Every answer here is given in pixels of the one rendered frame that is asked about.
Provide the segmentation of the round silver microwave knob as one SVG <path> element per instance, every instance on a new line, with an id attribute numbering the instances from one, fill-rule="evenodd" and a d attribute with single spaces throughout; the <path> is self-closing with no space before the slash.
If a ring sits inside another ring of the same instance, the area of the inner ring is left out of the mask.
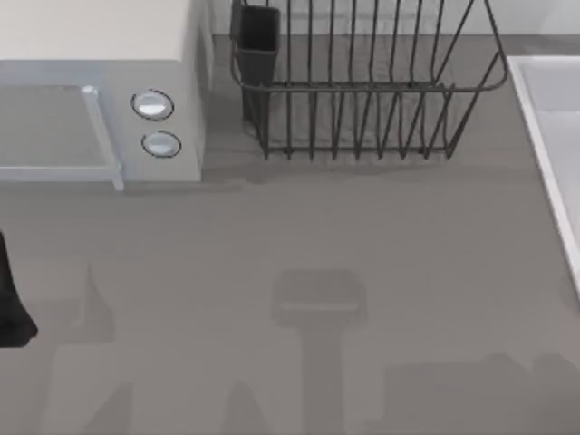
<path id="1" fill-rule="evenodd" d="M 164 121 L 175 110 L 173 100 L 166 93 L 154 89 L 133 94 L 130 106 L 138 116 L 147 121 Z"/>
<path id="2" fill-rule="evenodd" d="M 182 149 L 180 139 L 166 130 L 157 130 L 144 135 L 140 145 L 148 154 L 157 159 L 172 159 Z"/>

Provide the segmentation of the white sink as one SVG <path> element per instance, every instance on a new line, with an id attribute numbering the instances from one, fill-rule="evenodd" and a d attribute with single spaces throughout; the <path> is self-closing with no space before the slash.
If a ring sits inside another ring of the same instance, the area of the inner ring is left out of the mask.
<path id="1" fill-rule="evenodd" d="M 580 55 L 507 61 L 580 299 Z"/>

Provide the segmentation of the microwave oven door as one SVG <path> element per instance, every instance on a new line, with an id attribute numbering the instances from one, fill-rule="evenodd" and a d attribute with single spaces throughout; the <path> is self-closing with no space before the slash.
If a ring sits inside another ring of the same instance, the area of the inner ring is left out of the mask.
<path id="1" fill-rule="evenodd" d="M 0 86 L 0 183 L 110 182 L 122 164 L 91 85 Z"/>

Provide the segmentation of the pale microwave oven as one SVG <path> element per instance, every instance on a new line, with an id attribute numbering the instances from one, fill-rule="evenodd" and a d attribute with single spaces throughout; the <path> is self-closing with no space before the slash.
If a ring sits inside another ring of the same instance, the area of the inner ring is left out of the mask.
<path id="1" fill-rule="evenodd" d="M 0 0 L 0 86 L 96 87 L 124 186 L 201 181 L 213 60 L 208 0 Z M 173 100 L 168 119 L 131 108 L 149 89 Z M 154 131 L 176 135 L 180 153 L 148 154 Z"/>

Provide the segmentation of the black utensil holder cup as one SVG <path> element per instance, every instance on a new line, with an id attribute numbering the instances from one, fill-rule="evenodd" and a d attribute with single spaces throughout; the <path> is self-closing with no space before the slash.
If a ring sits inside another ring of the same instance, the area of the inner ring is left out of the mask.
<path id="1" fill-rule="evenodd" d="M 232 0 L 230 40 L 243 87 L 270 86 L 280 45 L 281 14 L 269 5 Z"/>

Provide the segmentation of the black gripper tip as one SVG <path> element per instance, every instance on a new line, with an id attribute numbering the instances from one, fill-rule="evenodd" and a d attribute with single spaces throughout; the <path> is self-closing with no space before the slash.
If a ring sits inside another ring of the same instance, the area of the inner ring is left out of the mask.
<path id="1" fill-rule="evenodd" d="M 0 231 L 0 349 L 25 348 L 37 334 L 38 326 L 17 292 L 5 237 Z"/>

